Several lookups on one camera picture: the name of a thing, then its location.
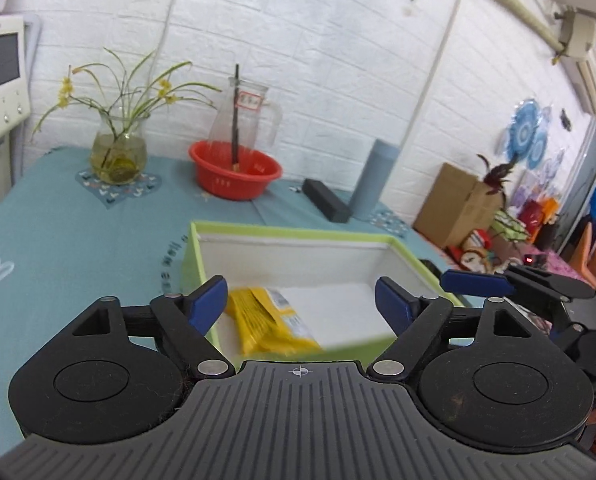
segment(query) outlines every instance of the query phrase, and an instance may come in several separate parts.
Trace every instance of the glass pitcher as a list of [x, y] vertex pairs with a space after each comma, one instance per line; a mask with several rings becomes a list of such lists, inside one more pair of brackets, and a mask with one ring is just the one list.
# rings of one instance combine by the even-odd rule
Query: glass pitcher
[[225, 92], [218, 116], [209, 132], [206, 151], [208, 162], [225, 170], [249, 173], [263, 107], [269, 107], [272, 113], [271, 133], [265, 148], [273, 145], [283, 110], [278, 103], [266, 98], [268, 89], [259, 83], [229, 78], [229, 89]]

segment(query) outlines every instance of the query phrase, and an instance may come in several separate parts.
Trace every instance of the metal screw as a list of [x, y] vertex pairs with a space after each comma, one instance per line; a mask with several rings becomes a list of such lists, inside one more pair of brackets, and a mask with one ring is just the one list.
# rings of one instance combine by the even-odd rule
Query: metal screw
[[207, 359], [198, 365], [198, 371], [204, 375], [221, 375], [229, 370], [229, 365], [219, 359]]
[[398, 361], [392, 361], [391, 359], [385, 359], [378, 361], [373, 365], [373, 371], [380, 375], [394, 376], [400, 375], [405, 371], [405, 366]]

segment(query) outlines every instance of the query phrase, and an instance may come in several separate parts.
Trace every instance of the cardboard box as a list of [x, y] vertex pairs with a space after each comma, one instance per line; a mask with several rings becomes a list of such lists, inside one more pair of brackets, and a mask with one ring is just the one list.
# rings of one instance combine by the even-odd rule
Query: cardboard box
[[459, 246], [474, 229], [488, 229], [502, 208], [502, 194], [470, 173], [444, 163], [420, 213], [416, 231], [440, 248]]
[[[414, 296], [439, 294], [460, 306], [400, 240], [388, 235], [192, 223], [182, 266], [184, 293], [214, 274], [222, 274], [230, 289], [278, 289], [322, 346], [313, 353], [256, 356], [262, 360], [372, 362], [396, 338], [375, 306], [380, 276]], [[236, 367], [241, 364], [239, 336], [228, 314], [220, 316], [207, 339]]]

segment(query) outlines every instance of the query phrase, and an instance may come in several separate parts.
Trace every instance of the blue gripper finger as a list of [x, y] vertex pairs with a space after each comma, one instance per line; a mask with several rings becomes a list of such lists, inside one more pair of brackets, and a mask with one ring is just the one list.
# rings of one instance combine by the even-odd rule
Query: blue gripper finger
[[468, 270], [447, 270], [440, 277], [440, 286], [445, 292], [482, 298], [502, 298], [515, 292], [514, 286], [504, 276]]
[[214, 276], [198, 287], [185, 298], [189, 324], [206, 335], [227, 306], [228, 295], [229, 288], [222, 276]]
[[385, 276], [376, 282], [375, 301], [378, 312], [397, 336], [409, 328], [420, 310], [417, 298]]

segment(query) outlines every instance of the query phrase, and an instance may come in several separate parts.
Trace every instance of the pink cloth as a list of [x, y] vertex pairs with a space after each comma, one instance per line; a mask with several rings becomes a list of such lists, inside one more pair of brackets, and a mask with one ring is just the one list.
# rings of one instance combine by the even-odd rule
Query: pink cloth
[[[542, 251], [535, 248], [530, 244], [522, 244], [522, 250], [524, 251], [523, 254], [543, 254]], [[560, 255], [555, 251], [548, 250], [546, 251], [546, 269], [548, 272], [552, 272], [553, 274], [561, 274], [562, 276], [568, 276], [569, 278], [575, 278], [576, 280], [581, 280], [586, 282], [586, 280], [580, 276], [571, 266], [566, 263]]]

